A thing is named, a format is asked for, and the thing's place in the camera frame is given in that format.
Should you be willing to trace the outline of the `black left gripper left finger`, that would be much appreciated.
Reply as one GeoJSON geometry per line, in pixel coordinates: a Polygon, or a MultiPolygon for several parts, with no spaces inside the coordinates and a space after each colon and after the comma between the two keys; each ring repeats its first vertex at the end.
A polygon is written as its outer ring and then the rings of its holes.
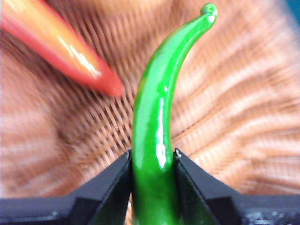
{"type": "Polygon", "coordinates": [[[58,197],[2,198],[2,225],[122,225],[131,192],[131,151],[58,197]]]}

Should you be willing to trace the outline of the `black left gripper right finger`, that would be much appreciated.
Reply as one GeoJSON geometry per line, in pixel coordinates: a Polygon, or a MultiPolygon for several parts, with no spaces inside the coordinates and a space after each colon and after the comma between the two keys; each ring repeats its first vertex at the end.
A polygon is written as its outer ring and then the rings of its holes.
{"type": "Polygon", "coordinates": [[[299,195],[244,195],[174,151],[180,211],[186,225],[298,225],[299,195]]]}

